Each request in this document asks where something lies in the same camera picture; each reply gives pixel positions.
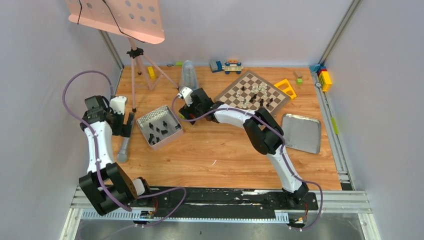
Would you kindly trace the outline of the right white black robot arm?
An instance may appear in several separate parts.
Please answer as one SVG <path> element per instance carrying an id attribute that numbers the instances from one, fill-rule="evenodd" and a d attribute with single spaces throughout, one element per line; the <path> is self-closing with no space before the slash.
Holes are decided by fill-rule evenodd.
<path id="1" fill-rule="evenodd" d="M 246 110 L 213 101 L 202 88 L 183 87 L 176 95 L 185 104 L 179 109 L 180 120 L 194 124 L 206 119 L 218 124 L 229 124 L 244 129 L 253 148 L 272 163 L 285 194 L 285 202 L 298 209 L 306 201 L 307 183 L 297 173 L 286 148 L 284 132 L 264 107 Z"/>

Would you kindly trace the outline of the wooden chess board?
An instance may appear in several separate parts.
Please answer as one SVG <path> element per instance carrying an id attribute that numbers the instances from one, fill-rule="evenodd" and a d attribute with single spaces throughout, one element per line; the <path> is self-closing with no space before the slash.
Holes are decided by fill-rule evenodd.
<path id="1" fill-rule="evenodd" d="M 214 100 L 230 107 L 256 111 L 265 108 L 276 115 L 291 97 L 251 70 L 246 71 L 219 93 Z"/>

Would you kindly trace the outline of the grey toy microphone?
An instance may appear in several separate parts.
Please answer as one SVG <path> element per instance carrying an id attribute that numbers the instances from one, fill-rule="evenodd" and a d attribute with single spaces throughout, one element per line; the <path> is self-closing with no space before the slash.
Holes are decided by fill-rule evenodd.
<path id="1" fill-rule="evenodd" d="M 130 145 L 130 138 L 124 137 L 120 146 L 120 149 L 117 153 L 117 161 L 119 163 L 125 163 L 128 161 L 129 154 L 128 154 L 128 148 Z"/>

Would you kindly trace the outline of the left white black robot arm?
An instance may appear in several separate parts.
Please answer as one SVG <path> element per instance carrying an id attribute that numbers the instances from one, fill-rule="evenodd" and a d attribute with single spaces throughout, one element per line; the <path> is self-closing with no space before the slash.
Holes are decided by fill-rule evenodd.
<path id="1" fill-rule="evenodd" d="M 79 186 L 93 208 L 104 216 L 118 208 L 127 208 L 132 202 L 149 206 L 153 193 L 142 177 L 130 179 L 116 162 L 112 137 L 124 137 L 129 142 L 135 123 L 135 114 L 125 120 L 128 99 L 115 96 L 107 100 L 95 95 L 85 99 L 85 111 L 81 130 L 88 140 L 89 163 L 87 174 L 79 178 Z"/>

